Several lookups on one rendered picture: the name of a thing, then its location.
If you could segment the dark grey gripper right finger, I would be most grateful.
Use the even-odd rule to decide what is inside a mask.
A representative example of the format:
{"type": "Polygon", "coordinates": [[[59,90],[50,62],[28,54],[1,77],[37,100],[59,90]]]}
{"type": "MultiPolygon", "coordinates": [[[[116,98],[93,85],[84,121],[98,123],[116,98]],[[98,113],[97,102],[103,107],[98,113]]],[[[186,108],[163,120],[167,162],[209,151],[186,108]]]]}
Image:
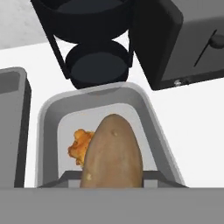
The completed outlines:
{"type": "Polygon", "coordinates": [[[185,185],[167,179],[161,171],[144,171],[143,188],[186,188],[185,185]]]}

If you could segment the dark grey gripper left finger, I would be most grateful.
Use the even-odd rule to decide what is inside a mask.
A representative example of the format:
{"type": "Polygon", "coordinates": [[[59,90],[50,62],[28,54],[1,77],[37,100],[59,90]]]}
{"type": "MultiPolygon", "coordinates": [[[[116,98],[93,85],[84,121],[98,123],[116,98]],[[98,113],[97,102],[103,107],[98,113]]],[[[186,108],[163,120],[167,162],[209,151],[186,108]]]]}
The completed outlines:
{"type": "Polygon", "coordinates": [[[59,179],[44,184],[41,188],[79,188],[80,183],[81,171],[65,171],[59,179]]]}

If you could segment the brown sweet potato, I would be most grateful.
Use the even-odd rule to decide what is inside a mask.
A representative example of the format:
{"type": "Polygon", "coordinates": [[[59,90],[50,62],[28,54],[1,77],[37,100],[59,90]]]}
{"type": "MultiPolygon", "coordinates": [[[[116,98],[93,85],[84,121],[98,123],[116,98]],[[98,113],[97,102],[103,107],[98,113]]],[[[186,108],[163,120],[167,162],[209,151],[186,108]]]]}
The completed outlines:
{"type": "Polygon", "coordinates": [[[136,188],[143,182],[143,160],[127,120],[108,115],[90,142],[82,171],[81,188],[136,188]]]}

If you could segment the orange fried chicken drumstick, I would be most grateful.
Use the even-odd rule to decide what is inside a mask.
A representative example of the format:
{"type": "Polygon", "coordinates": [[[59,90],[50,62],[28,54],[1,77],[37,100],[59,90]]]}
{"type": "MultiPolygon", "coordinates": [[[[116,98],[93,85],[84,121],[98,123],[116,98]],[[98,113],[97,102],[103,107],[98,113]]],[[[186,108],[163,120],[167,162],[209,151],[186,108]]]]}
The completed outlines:
{"type": "Polygon", "coordinates": [[[73,134],[74,141],[68,147],[67,153],[70,158],[75,159],[75,163],[80,167],[84,166],[85,155],[94,134],[93,131],[85,131],[84,129],[78,129],[73,134]]]}

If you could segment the grey tupperware container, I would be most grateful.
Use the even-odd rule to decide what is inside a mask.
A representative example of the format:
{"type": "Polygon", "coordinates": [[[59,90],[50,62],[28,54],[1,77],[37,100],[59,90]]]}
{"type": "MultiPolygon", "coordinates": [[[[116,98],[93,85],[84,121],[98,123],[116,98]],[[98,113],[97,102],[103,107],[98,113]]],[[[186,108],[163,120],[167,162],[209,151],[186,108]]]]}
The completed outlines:
{"type": "Polygon", "coordinates": [[[31,97],[22,67],[0,69],[0,189],[25,186],[31,97]]]}
{"type": "Polygon", "coordinates": [[[148,95],[137,84],[120,82],[56,94],[44,103],[38,116],[35,184],[50,186],[65,172],[78,179],[81,168],[67,154],[74,132],[95,131],[112,114],[125,118],[135,133],[147,187],[156,178],[184,183],[148,95]]]}

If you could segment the black toaster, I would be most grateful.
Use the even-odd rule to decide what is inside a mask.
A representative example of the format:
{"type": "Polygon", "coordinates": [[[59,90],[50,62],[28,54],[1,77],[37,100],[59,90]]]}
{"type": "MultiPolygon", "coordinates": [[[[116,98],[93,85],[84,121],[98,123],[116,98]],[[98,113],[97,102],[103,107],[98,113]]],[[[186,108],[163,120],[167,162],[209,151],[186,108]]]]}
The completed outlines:
{"type": "Polygon", "coordinates": [[[224,78],[224,0],[136,0],[131,40],[153,90],[224,78]]]}

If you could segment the black coffee machine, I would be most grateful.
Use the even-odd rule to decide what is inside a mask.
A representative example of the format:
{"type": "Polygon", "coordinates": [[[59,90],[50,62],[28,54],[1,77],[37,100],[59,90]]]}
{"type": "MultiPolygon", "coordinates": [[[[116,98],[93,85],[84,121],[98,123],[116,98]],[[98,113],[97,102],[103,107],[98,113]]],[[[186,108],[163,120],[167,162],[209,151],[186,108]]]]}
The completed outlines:
{"type": "Polygon", "coordinates": [[[126,81],[133,0],[31,0],[65,78],[78,88],[126,81]]]}

